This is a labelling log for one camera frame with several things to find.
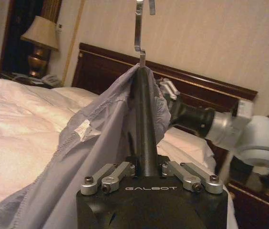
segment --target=wall outlet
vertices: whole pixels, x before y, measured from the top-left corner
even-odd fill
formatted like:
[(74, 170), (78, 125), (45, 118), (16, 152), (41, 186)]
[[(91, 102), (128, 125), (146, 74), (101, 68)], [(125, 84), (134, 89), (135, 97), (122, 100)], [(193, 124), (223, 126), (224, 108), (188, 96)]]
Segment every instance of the wall outlet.
[(57, 32), (62, 32), (62, 25), (61, 24), (56, 25), (56, 31)]

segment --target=lamp base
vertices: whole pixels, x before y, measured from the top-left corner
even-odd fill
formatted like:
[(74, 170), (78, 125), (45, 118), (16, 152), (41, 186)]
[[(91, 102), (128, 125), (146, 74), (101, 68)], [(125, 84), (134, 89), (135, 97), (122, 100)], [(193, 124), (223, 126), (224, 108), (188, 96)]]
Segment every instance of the lamp base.
[(42, 78), (45, 75), (46, 66), (48, 64), (47, 57), (49, 50), (40, 46), (34, 47), (32, 55), (28, 56), (31, 77)]

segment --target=lamp shade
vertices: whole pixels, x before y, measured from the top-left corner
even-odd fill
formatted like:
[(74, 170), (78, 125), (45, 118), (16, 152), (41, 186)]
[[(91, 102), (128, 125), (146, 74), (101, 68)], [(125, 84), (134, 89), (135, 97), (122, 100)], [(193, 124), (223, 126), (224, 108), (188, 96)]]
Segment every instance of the lamp shade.
[(21, 36), (21, 40), (32, 42), (48, 49), (58, 50), (55, 27), (56, 24), (54, 22), (36, 16), (32, 25)]

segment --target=dark wooden headboard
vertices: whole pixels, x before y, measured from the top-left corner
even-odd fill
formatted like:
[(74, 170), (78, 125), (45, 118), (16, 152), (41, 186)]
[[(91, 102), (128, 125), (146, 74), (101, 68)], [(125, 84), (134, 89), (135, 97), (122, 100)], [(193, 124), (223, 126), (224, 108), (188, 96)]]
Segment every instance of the dark wooden headboard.
[[(101, 94), (138, 61), (139, 59), (133, 56), (80, 43), (72, 86)], [(158, 63), (146, 61), (146, 65), (153, 70), (156, 79), (169, 78), (188, 105), (212, 107), (219, 112), (227, 112), (233, 108), (238, 99), (252, 101), (257, 95), (256, 91), (247, 88)], [(226, 157), (226, 150), (208, 143), (215, 154), (218, 170)]]

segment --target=white label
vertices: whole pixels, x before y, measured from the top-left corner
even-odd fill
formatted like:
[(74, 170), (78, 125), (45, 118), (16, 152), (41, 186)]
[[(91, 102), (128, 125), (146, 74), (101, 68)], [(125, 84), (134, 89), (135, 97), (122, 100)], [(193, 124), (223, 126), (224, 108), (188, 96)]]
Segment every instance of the white label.
[(88, 119), (83, 121), (83, 123), (80, 124), (80, 126), (75, 129), (75, 132), (80, 137), (81, 142), (84, 142), (88, 139), (91, 139), (101, 134), (100, 131), (90, 126), (90, 121)]
[(253, 111), (253, 103), (251, 101), (240, 100), (238, 104), (238, 116), (251, 118)]

